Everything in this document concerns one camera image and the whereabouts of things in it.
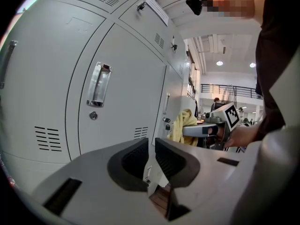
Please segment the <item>ventilation slot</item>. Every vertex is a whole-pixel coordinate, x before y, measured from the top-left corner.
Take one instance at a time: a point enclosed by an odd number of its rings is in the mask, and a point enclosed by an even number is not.
[[[60,135],[57,129],[34,127],[40,150],[61,152]]]
[[[158,34],[156,34],[156,36],[155,36],[155,39],[154,39],[155,41],[156,41],[156,43],[157,44],[159,44],[159,41],[160,41],[160,36],[158,35]]]
[[[180,71],[181,74],[183,73],[182,65],[179,65],[179,71]]]
[[[135,134],[133,139],[140,139],[147,137],[148,127],[138,127],[135,129]]]
[[[107,4],[111,7],[116,5],[119,2],[119,0],[99,0],[99,1],[105,2],[105,4]]]
[[[164,48],[164,44],[165,44],[165,41],[161,38],[161,39],[160,39],[160,42],[159,42],[159,46],[160,46],[161,48]]]

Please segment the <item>yellow towel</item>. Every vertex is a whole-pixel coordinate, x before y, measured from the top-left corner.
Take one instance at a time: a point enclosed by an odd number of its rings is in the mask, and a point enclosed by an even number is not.
[[[178,114],[173,125],[173,130],[168,135],[168,139],[191,146],[197,146],[197,137],[188,137],[182,135],[182,127],[187,125],[197,125],[197,118],[192,115],[190,109],[182,110]]]

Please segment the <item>balcony railing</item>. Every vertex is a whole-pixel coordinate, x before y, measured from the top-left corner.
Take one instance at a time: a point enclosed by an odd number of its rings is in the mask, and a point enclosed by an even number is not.
[[[225,89],[227,88],[227,85],[220,85],[220,84],[201,84],[201,92],[206,93],[218,93],[222,94],[224,93]],[[235,92],[237,96],[247,97],[247,98],[256,98],[256,99],[262,99],[262,96],[257,94],[255,92],[254,88],[246,88],[246,87],[240,87],[240,86],[232,86],[231,88],[227,88],[229,92]]]

